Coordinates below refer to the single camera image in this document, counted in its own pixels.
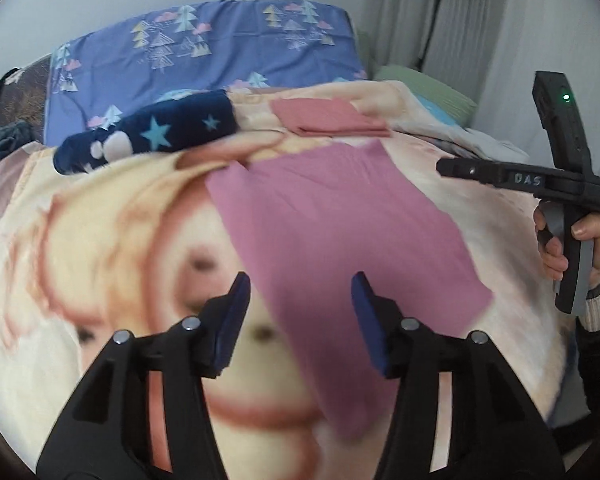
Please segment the person's right hand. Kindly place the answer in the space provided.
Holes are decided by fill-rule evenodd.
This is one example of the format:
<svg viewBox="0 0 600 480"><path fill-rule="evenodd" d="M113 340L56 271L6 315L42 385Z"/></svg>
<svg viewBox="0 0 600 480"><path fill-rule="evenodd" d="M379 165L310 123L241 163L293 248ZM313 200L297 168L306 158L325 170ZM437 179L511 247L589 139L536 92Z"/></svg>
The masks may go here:
<svg viewBox="0 0 600 480"><path fill-rule="evenodd" d="M592 240L594 252L590 273L590 289L600 284L600 214L588 214L572 226L572 236L586 242ZM562 253L562 242L552 237L545 244L539 244L539 253L545 274L554 281L560 281L567 271L569 260Z"/></svg>

